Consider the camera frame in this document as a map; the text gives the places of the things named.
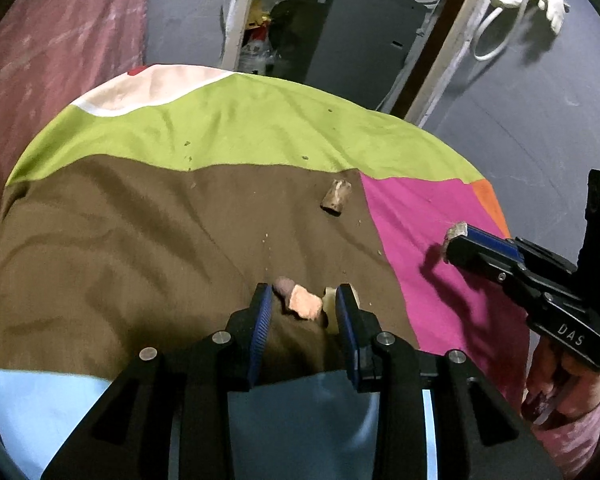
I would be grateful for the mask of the person right hand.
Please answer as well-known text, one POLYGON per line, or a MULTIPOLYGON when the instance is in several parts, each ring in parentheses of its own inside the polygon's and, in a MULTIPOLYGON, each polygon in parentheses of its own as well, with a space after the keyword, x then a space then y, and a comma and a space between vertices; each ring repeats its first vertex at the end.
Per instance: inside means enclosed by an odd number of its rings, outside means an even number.
POLYGON ((591 370, 546 337, 536 345, 529 367, 521 415, 536 426, 559 415, 572 422, 600 404, 600 370, 591 370))

